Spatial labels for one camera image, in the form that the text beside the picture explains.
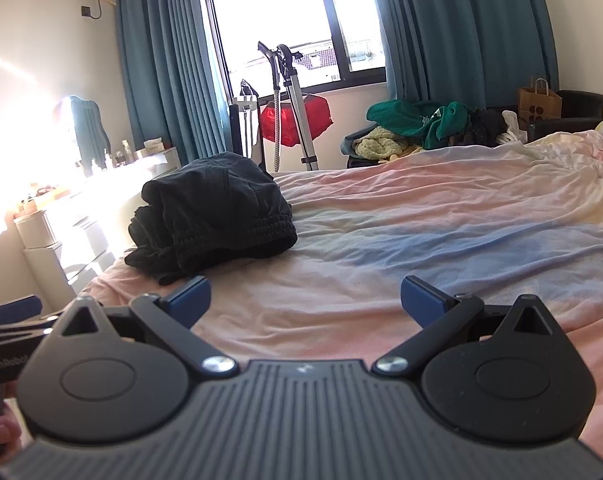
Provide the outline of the person hand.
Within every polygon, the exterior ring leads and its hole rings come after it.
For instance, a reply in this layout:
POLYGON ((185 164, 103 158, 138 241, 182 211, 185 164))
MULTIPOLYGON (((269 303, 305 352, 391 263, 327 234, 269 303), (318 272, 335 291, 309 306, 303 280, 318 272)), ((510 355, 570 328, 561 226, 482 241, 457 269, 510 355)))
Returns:
POLYGON ((0 444, 3 446, 0 464, 10 460, 23 449, 23 426, 21 419, 13 411, 16 392, 16 382, 8 382, 4 385, 3 412, 0 415, 0 444))

